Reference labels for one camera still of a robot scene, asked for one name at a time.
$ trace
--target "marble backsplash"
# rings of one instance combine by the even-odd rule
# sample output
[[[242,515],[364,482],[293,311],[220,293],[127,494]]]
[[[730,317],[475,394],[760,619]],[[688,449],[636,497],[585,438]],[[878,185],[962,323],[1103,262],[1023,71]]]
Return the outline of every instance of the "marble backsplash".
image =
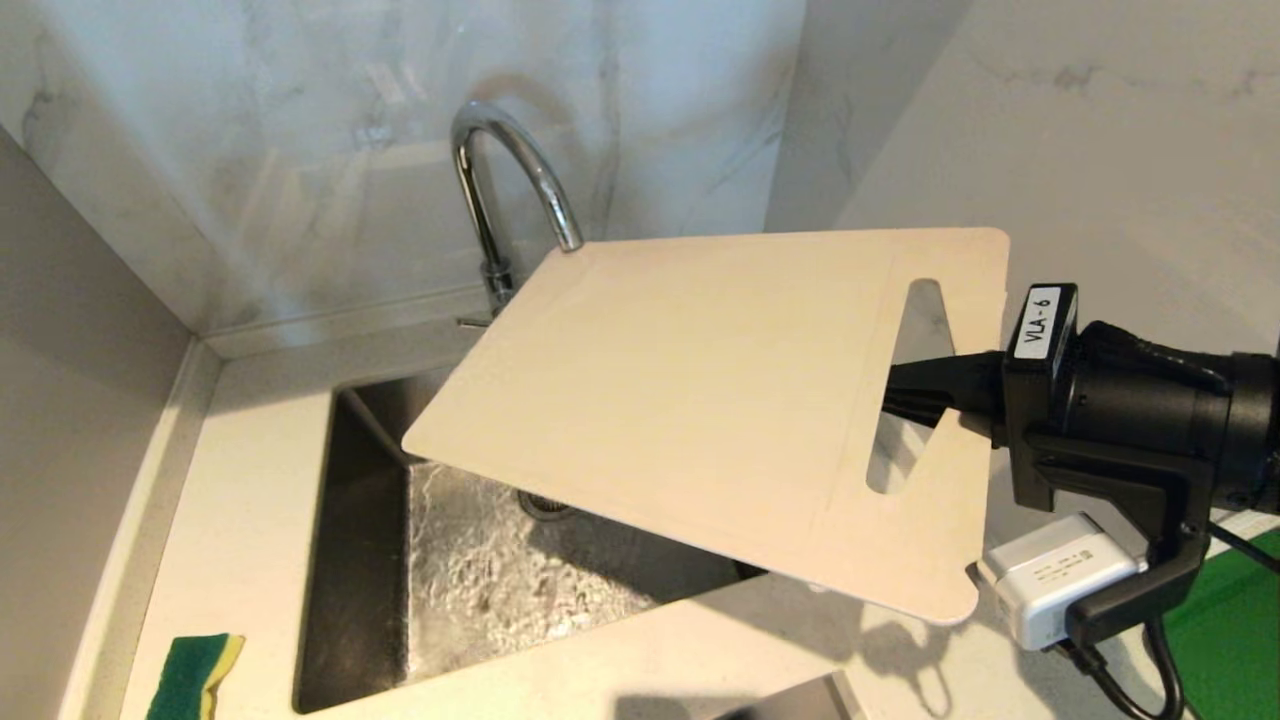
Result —
[[[765,228],[993,225],[1006,333],[1066,281],[1082,322],[1274,352],[1277,37],[1270,0],[810,0]]]
[[[195,332],[479,282],[449,158],[490,100],[589,241],[758,232],[804,5],[18,0],[0,124]],[[517,272],[553,247],[490,158]]]

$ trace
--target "white countertop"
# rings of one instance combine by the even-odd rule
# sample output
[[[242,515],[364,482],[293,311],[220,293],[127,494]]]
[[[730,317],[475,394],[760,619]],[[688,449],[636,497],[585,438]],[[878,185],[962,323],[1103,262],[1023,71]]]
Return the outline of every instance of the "white countertop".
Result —
[[[216,717],[296,715],[333,388],[451,365],[472,332],[439,322],[225,365],[151,594],[123,717],[145,717],[172,638],[223,632],[246,643],[218,691]],[[1047,519],[1012,507],[1002,469],[988,505],[996,520],[988,537],[992,525],[1007,532]],[[1102,650],[1130,694],[1158,701],[1137,632]],[[986,592],[968,621],[933,628],[774,575],[312,715],[700,720],[832,671],[846,674],[863,712],[877,719],[1120,716],[1065,660],[1018,650]]]

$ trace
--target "sink drain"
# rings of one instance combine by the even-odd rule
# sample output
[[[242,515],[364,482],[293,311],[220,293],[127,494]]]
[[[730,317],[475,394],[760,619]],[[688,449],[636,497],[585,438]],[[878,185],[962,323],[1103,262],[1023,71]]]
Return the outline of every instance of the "sink drain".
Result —
[[[534,520],[559,520],[573,512],[573,509],[563,502],[531,492],[517,491],[516,498],[520,501],[520,509]]]

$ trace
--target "power adapter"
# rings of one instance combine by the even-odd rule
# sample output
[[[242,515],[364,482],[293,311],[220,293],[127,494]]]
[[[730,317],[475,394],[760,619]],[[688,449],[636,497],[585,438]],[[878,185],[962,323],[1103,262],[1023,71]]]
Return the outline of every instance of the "power adapter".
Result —
[[[1066,609],[1142,570],[1088,515],[1076,512],[983,553],[978,573],[1025,650],[1066,638]]]

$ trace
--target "faucet spout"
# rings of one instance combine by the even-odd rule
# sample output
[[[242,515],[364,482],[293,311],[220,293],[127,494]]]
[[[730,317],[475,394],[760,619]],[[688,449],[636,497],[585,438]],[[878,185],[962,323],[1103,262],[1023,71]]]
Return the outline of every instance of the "faucet spout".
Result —
[[[516,287],[511,277],[511,261],[498,249],[493,224],[489,222],[489,214],[476,183],[474,145],[477,132],[485,132],[497,138],[520,163],[530,182],[534,183],[534,191],[538,193],[538,200],[547,213],[547,219],[552,224],[556,241],[562,251],[572,252],[582,247],[582,233],[577,228],[572,210],[570,210],[564,188],[561,187],[550,165],[547,164],[547,158],[534,143],[532,136],[520,127],[515,118],[493,105],[476,101],[463,105],[453,117],[451,133],[453,167],[458,172],[458,182],[462,183],[467,210],[471,213],[471,222],[476,228],[476,237],[480,240],[480,250],[484,252],[480,273],[484,275],[485,288],[489,293],[489,305],[497,315],[516,295]]]

